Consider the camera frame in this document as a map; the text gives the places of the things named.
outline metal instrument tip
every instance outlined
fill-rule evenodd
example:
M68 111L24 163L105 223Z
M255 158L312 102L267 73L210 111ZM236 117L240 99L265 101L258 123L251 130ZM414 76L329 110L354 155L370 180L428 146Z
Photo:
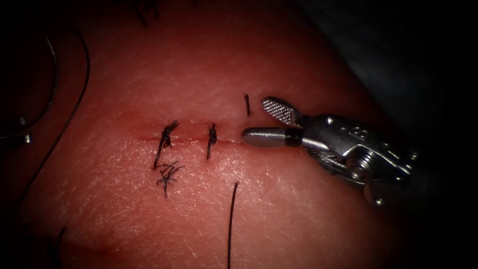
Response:
M302 144L303 130L256 127L245 129L241 136L246 144L262 148L298 147Z

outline black suture thread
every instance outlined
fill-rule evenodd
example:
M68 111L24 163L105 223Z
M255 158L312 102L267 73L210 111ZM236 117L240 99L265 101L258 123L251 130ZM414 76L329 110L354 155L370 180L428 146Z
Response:
M46 112L50 108L51 104L53 103L53 99L55 98L56 90L58 88L58 59L56 58L55 50L53 49L53 46L51 45L51 42L50 42L50 39L48 38L48 35L45 35L45 39L46 39L46 42L48 43L48 47L50 48L51 56L53 58L53 68L54 68L53 86L51 88L50 98L48 99L48 102L46 103L43 110L40 112L40 114L38 114L38 116L34 120L32 120L29 124L26 124L25 126L22 126L20 131L16 131L14 134L7 134L5 136L15 136L15 135L18 135L18 133L20 133L20 132L24 132L24 131L32 128L46 114Z
M163 182L164 197L165 198L168 198L168 195L167 195L167 192L166 192L166 189L167 189L168 185L169 186L174 186L174 184L171 183L171 180L176 182L176 179L172 178L171 176L174 175L177 171L179 171L179 169L186 167L185 165L182 165L182 166L179 166L179 167L174 167L174 165L177 164L178 162L179 161L175 161L172 164L160 164L158 166L158 167L166 166L166 168L164 170L160 171L162 178L159 179L158 181L156 181L156 185L158 185L158 186L159 186L160 182ZM170 169L170 170L167 173L167 175L165 176L164 172L166 172L166 170L168 170L168 169Z
M138 16L139 20L141 21L141 23L144 25L144 27L148 27L148 23L146 22L146 20L144 19L143 15L141 14L141 12L139 11L138 9L138 6L136 5L136 2L135 0L129 0L129 5L131 6L131 8L134 10L134 13L136 13L136 15Z
M61 268L61 259L60 259L60 243L63 235L66 232L66 226L61 228L60 233L56 239L55 243L52 243L51 238L48 239L48 257L50 258L51 268Z
M171 132L178 127L178 122L174 121L171 125L168 125L164 128L163 133L161 134L161 141L159 142L158 152L156 153L156 158L154 159L153 169L157 168L159 156L161 155L161 149L163 147L173 147L171 145L171 138L169 135Z
M233 199L231 201L231 213L229 215L229 235L228 235L228 269L231 269L231 234L233 231L233 210L234 201L236 199L236 191L238 189L238 183L234 184Z
M245 108L247 109L247 116L249 117L250 116L249 95L248 94L244 95L244 99L245 99Z
M216 124L213 123L213 126L209 128L209 141L208 141L208 155L206 156L206 160L209 159L209 154L211 153L211 145L214 145L218 139L216 135Z
M158 5L156 4L156 0L148 0L148 2L146 3L146 7L144 8L144 12L148 12L150 8L153 8L154 16L158 18L159 12L158 12Z
M83 46L83 49L85 51L85 57L86 57L86 78L85 78L85 83L83 85L83 89L81 90L81 94L80 94L80 97L78 98L78 101L76 102L76 105L75 107L73 108L73 111L71 112L68 120L66 121L65 125L63 126L63 128L61 129L60 131L60 134L58 135L58 137L56 138L55 142L53 143L53 145L51 146L51 148L49 149L49 151L47 152L46 156L44 157L44 159L42 160L39 168L35 171L35 173L33 174L33 176L30 178L29 182L27 183L27 185L25 186L25 188L23 189L17 203L14 205L14 207L12 208L12 213L14 213L16 211L17 208L19 208L25 198L25 196L27 195L29 189L31 188L32 184L34 183L36 177L38 176L38 174L40 173L40 171L42 170L43 166L45 165L45 163L47 162L47 160L49 159L51 153L53 152L53 150L55 149L56 145L58 144L58 142L60 141L61 137L63 136L64 132L66 131L66 128L68 127L68 125L70 124L71 120L73 119L73 116L75 115L76 111L78 110L78 107L80 106L80 103L83 99L83 96L85 95L85 92L86 92L86 87L88 86L88 82L90 80L90 52L88 51L88 47L86 45L86 42L85 40L83 39L83 37L81 36L81 33L77 30L77 29L74 29L72 28L71 31L73 32L73 35L76 36L80 42L81 42L81 45Z

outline curved suture thread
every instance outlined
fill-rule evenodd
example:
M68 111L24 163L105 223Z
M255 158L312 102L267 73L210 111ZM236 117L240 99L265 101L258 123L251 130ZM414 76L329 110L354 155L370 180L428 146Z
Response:
M27 185L25 186L25 188L23 189L19 199L17 200L17 202L15 203L15 205L13 206L12 208L12 213L14 214L16 212L16 210L18 208L20 208L23 200L25 199L28 191L30 190L32 184L35 182L35 179L37 178L38 174L40 173L40 171L42 170L42 168L44 167L45 163L47 162L47 160L49 159L51 153L53 152L53 150L55 149L56 145L58 144L58 142L60 141L61 137L63 136L63 134L65 133L66 131L66 128L68 127L68 125L70 124L71 120L73 119L73 116L75 115L76 111L78 110L78 107L80 106L80 103L83 99L83 96L85 95L85 92L86 92L86 87L88 86L88 82L90 80L90 53L88 51L88 47L86 45L86 42L85 40L83 39L83 37L81 36L81 33L77 30L77 29L71 29L71 31L73 32L73 34L79 39L79 41L81 42L81 45L85 51L85 57L86 57L86 77L85 77L85 82L83 84L83 89L81 90L81 94L76 102L76 105L75 107L73 108L73 111L71 112L68 120L66 121L65 125L63 126L63 128L61 129L60 131L60 134L58 135L58 137L56 138L55 142L53 143L53 145L51 146L51 148L49 149L49 151L47 152L46 156L43 158L40 166L38 167L38 169L34 172L34 174L32 175L32 177L30 178L30 180L28 181Z

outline cut suture end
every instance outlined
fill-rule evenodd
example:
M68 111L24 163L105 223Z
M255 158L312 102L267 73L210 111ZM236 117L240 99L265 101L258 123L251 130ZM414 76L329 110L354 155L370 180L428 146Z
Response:
M216 135L216 124L213 123L213 126L209 128L209 141L208 141L208 154L206 159L209 159L209 155L211 153L211 145L214 145L218 140L218 136Z
M157 165L159 156L161 155L161 149L166 147L172 147L171 138L169 137L169 135L176 127L178 127L178 125L178 121L173 121L171 125L168 125L164 128L163 133L161 134L161 141L159 142L158 152L156 153L156 158L154 159L153 170L158 167Z
M250 116L249 95L248 94L244 95L244 99L245 99L245 108L247 109L247 116L249 117Z
M174 184L171 183L171 182L172 181L176 182L176 179L172 178L172 176L177 171L179 171L179 169L186 167L184 165L175 167L174 165L177 164L178 162L179 161L175 161L172 164L161 164L161 165L158 166L158 167L166 167L166 168L164 168L163 170L160 171L161 172L161 178L156 182L156 185L158 185L158 186L159 186L160 182L163 183L164 197L165 198L168 198L168 195L167 195L167 192L166 192L168 186L174 186Z

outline pink skin surface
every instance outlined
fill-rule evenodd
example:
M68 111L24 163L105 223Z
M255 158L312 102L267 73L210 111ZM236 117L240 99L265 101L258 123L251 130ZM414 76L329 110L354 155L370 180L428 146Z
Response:
M44 239L67 225L59 251L64 268L225 268L236 182L232 268L379 268L400 250L397 226L303 149L253 148L240 138L247 127L279 126L261 109L266 96L308 115L389 127L290 3L165 1L159 19L145 15L148 28L126 3L86 6L62 16L88 44L89 86L15 214L37 236L24 253L27 264L47 266ZM78 40L65 30L52 36L58 94L32 130L34 143L3 156L4 211L52 145L83 84ZM51 77L44 69L32 85L43 73ZM37 101L48 95L31 88L43 96ZM165 199L152 166L161 132L174 120L172 147L159 163L186 167ZM212 123L218 141L206 160Z

